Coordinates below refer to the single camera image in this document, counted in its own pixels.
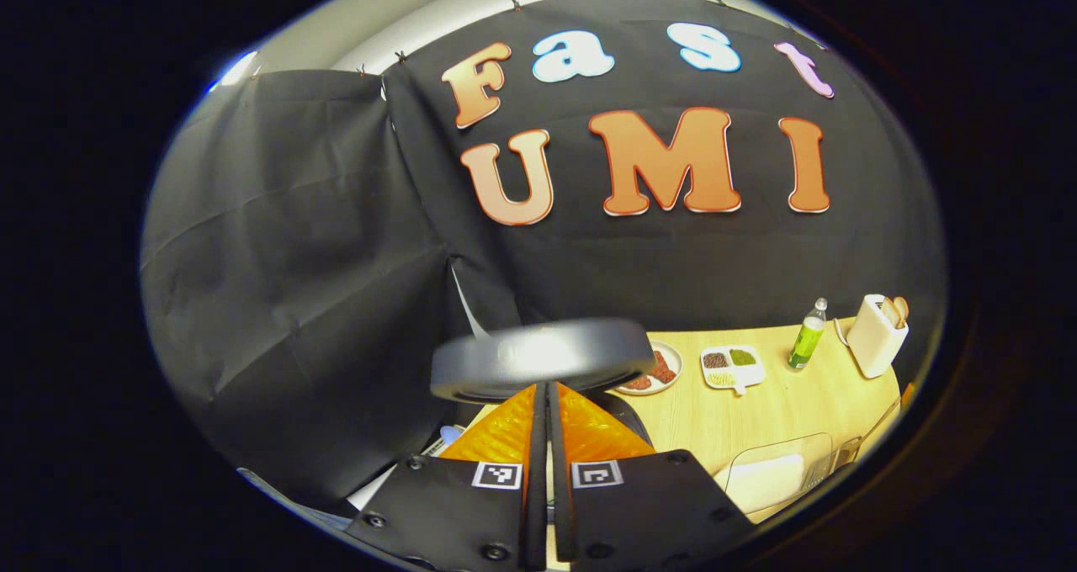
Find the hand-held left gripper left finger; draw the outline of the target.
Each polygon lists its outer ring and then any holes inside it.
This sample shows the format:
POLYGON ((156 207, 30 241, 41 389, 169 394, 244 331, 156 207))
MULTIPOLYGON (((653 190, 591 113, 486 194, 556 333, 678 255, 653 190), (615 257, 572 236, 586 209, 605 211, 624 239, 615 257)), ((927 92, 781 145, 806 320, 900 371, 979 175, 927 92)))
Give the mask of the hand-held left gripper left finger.
POLYGON ((543 571, 549 386, 528 392, 522 462, 405 458, 346 527, 348 538, 431 571, 543 571))

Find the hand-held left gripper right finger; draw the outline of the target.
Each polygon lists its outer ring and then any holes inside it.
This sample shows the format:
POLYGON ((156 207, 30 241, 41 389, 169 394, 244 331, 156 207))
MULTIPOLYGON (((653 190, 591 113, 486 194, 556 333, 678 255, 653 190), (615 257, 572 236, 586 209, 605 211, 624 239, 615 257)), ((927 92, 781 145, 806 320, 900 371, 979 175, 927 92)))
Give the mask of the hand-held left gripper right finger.
POLYGON ((592 401, 549 383, 555 552, 573 569, 693 569, 738 548, 754 525, 693 454, 584 460, 601 433, 592 401))

